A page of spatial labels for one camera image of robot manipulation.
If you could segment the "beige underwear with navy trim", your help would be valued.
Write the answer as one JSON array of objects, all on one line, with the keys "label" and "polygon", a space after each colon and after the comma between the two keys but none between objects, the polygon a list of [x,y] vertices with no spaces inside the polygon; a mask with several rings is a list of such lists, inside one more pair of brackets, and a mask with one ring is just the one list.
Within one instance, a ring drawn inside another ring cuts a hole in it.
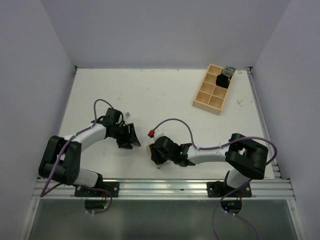
[{"label": "beige underwear with navy trim", "polygon": [[151,161],[155,164],[157,169],[160,169],[162,166],[162,164],[160,163],[161,157],[160,157],[160,154],[154,150],[153,145],[154,145],[153,143],[149,143],[146,149]]}]

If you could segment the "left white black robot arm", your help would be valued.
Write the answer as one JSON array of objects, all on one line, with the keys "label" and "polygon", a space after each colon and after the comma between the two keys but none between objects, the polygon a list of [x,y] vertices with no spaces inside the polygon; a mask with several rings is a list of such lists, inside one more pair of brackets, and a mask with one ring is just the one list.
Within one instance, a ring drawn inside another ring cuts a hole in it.
[{"label": "left white black robot arm", "polygon": [[120,149],[131,150],[141,145],[133,123],[123,126],[92,123],[73,135],[50,137],[38,169],[39,176],[46,178],[40,195],[45,196],[59,185],[86,187],[92,196],[101,195],[102,175],[80,165],[82,152],[106,138],[115,139]]}]

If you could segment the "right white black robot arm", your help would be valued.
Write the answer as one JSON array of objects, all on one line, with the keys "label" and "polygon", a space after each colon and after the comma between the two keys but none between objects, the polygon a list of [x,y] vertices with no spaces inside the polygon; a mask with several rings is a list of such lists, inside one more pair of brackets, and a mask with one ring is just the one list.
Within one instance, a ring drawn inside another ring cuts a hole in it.
[{"label": "right white black robot arm", "polygon": [[265,177],[269,150],[240,133],[234,133],[225,144],[213,149],[194,147],[191,143],[177,144],[167,136],[160,136],[149,145],[151,160],[160,166],[167,161],[180,167],[204,163],[228,163],[232,170],[226,173],[224,181],[217,181],[221,194],[235,196],[248,180],[262,180]]}]

